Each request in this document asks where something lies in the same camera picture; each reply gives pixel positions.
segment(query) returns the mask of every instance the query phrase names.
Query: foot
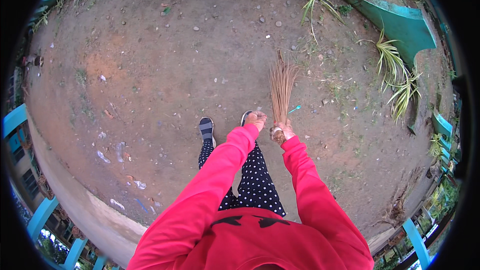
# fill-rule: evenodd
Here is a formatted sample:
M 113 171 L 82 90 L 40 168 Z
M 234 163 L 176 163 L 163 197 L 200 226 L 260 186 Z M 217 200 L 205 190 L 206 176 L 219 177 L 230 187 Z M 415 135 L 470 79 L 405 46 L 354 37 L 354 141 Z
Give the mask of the foot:
M 200 129 L 201 138 L 205 142 L 206 140 L 211 140 L 213 143 L 213 148 L 217 146 L 217 142 L 213 137 L 213 121 L 210 117 L 202 117 L 200 123 L 198 124 L 198 129 Z
M 247 119 L 248 114 L 250 114 L 251 112 L 253 111 L 249 110 L 243 113 L 243 116 L 241 117 L 241 122 L 240 122 L 241 127 L 245 125 L 245 119 Z

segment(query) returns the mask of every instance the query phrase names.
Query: polka dot leggings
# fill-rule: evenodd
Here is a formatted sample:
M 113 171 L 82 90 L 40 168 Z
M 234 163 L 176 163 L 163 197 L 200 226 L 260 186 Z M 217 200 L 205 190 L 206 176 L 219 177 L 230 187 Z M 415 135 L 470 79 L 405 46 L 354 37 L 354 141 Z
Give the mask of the polka dot leggings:
M 213 151 L 213 143 L 207 139 L 203 142 L 201 153 L 198 157 L 198 168 L 205 164 Z M 256 207 L 267 209 L 275 214 L 285 217 L 285 211 L 279 200 L 279 195 L 267 171 L 264 156 L 255 141 L 255 148 L 250 151 L 247 160 L 241 169 L 242 179 L 238 185 L 238 198 L 233 195 L 232 188 L 228 190 L 218 208 L 219 211 Z

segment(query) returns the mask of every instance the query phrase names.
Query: broom bristles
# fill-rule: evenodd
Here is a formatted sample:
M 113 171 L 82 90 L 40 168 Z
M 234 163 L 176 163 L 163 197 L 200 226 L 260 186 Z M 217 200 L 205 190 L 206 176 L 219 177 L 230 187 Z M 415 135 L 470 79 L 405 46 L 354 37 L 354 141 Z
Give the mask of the broom bristles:
M 276 62 L 270 67 L 273 120 L 276 122 L 287 122 L 290 93 L 298 71 L 298 66 L 290 64 L 288 57 L 285 63 L 281 51 L 277 50 Z

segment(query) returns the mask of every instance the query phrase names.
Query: teal plastic spoon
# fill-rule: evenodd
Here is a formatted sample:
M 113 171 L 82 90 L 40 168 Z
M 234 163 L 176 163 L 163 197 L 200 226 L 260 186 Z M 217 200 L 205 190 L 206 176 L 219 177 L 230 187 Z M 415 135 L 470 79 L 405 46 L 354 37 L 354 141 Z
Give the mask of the teal plastic spoon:
M 291 112 L 294 112 L 295 110 L 300 110 L 302 106 L 301 105 L 297 105 L 296 108 L 294 108 L 293 110 L 289 111 L 288 113 L 290 114 Z

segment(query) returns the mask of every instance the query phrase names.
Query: red long-sleeve shirt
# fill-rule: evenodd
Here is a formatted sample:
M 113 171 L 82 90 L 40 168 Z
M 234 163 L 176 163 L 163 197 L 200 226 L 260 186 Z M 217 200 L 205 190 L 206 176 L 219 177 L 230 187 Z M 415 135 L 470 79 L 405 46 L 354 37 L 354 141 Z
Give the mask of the red long-sleeve shirt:
M 257 137 L 253 124 L 228 134 L 141 237 L 127 270 L 373 268 L 367 242 L 320 180 L 297 136 L 281 147 L 302 224 L 257 207 L 218 211 Z

